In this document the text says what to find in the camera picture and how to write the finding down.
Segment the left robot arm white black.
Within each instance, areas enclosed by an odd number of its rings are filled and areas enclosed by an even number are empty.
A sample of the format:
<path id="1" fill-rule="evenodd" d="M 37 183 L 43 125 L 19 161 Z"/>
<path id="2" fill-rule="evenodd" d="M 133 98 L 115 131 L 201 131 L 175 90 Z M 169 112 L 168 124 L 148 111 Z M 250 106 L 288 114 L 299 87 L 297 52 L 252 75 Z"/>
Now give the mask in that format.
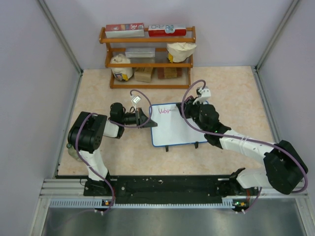
<path id="1" fill-rule="evenodd" d="M 129 112 L 121 103 L 110 106 L 110 117 L 82 111 L 72 125 L 67 141 L 78 158 L 86 165 L 89 175 L 85 184 L 85 196 L 115 196 L 110 174 L 100 153 L 102 138 L 119 139 L 125 127 L 157 127 L 141 108 L 132 107 Z"/>

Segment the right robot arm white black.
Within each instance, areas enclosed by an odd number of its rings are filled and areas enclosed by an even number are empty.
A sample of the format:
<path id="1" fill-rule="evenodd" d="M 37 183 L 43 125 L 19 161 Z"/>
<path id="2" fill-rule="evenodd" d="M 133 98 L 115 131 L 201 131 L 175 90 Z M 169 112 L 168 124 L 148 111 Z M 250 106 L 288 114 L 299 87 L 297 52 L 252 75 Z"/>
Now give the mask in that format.
<path id="1" fill-rule="evenodd" d="M 201 104 L 189 98 L 176 104 L 188 126 L 203 133 L 206 141 L 215 147 L 235 151 L 252 158 L 262 165 L 260 169 L 240 168 L 231 175 L 230 190 L 237 195 L 252 187 L 272 187 L 289 195 L 296 193 L 296 186 L 307 179 L 308 168 L 293 147 L 285 140 L 269 143 L 241 135 L 219 121 L 219 114 L 211 104 Z"/>

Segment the blue framed whiteboard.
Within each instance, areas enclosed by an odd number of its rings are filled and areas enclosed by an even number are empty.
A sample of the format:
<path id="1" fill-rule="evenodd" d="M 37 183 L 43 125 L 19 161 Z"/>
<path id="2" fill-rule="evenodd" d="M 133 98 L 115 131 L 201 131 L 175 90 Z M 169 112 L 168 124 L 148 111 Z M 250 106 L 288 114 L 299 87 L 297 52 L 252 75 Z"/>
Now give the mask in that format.
<path id="1" fill-rule="evenodd" d="M 180 116 L 176 108 L 171 111 L 175 103 L 152 105 L 151 119 L 157 123 L 157 127 L 151 128 L 152 145 L 154 147 L 169 147 L 177 145 L 205 143 L 204 134 L 189 127 Z"/>

